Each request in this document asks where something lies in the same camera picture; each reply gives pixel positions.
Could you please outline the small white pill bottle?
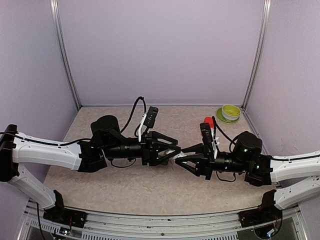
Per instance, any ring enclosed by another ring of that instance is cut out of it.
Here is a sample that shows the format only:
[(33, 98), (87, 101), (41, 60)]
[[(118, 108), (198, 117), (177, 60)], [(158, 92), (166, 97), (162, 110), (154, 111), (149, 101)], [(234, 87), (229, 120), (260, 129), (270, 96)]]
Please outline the small white pill bottle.
[(168, 150), (165, 150), (163, 152), (160, 153), (160, 156), (161, 157), (166, 157), (166, 156), (169, 156), (169, 160), (175, 160), (177, 158), (183, 158), (183, 157), (186, 157), (187, 154), (183, 153), (183, 152), (179, 152), (177, 153), (176, 151), (174, 151), (173, 149), (168, 149)]

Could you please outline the green pill organizer box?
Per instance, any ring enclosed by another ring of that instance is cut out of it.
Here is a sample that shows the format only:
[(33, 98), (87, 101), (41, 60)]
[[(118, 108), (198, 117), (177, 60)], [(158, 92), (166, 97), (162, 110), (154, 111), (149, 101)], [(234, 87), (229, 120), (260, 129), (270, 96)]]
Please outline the green pill organizer box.
[(161, 162), (161, 165), (163, 165), (163, 166), (167, 166), (168, 164), (169, 164), (169, 160), (165, 160), (165, 161)]

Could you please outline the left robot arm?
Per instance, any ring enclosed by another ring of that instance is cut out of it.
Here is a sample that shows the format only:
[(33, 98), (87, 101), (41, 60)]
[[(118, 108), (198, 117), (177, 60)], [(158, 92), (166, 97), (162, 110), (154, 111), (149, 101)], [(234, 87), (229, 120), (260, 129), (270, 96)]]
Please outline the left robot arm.
[(70, 142), (51, 141), (26, 135), (10, 124), (0, 134), (0, 180), (16, 186), (46, 212), (63, 223), (70, 218), (62, 195), (29, 173), (25, 163), (57, 166), (80, 173), (95, 173), (115, 159), (135, 161), (155, 167), (181, 152), (174, 138), (153, 131), (157, 107), (144, 107), (136, 137), (123, 135), (116, 116), (104, 115), (90, 125), (91, 138)]

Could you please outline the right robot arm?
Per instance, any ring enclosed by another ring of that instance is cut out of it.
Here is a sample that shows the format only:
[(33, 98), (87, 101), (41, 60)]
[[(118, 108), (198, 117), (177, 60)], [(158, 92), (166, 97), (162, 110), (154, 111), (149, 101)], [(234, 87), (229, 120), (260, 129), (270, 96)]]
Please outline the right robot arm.
[(218, 147), (215, 117), (206, 117), (200, 124), (202, 143), (183, 150), (175, 163), (197, 177), (210, 180), (212, 173), (230, 172), (244, 174), (245, 182), (261, 187), (284, 180), (302, 178), (301, 181), (280, 189), (264, 193), (262, 203), (256, 210), (256, 218), (266, 222), (277, 208), (284, 210), (298, 202), (316, 196), (320, 192), (320, 153), (272, 156), (262, 154), (262, 140), (244, 131), (230, 140), (234, 147), (228, 152)]

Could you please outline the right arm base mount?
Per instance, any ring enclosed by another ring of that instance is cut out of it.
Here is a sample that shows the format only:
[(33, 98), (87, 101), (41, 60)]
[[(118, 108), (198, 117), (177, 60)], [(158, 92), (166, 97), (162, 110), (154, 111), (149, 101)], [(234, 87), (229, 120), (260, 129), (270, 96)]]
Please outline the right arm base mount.
[(242, 228), (272, 222), (283, 217), (283, 211), (275, 206), (275, 193), (275, 189), (265, 192), (262, 196), (262, 202), (257, 208), (238, 213)]

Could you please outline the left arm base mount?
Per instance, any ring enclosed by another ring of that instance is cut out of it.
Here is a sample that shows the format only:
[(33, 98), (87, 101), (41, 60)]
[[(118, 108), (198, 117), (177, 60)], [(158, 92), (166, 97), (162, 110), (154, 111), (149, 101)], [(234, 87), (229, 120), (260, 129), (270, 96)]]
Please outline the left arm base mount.
[(84, 211), (66, 208), (62, 195), (57, 190), (53, 190), (53, 193), (55, 196), (54, 206), (44, 210), (43, 218), (55, 223), (68, 225), (70, 228), (83, 228), (88, 214)]

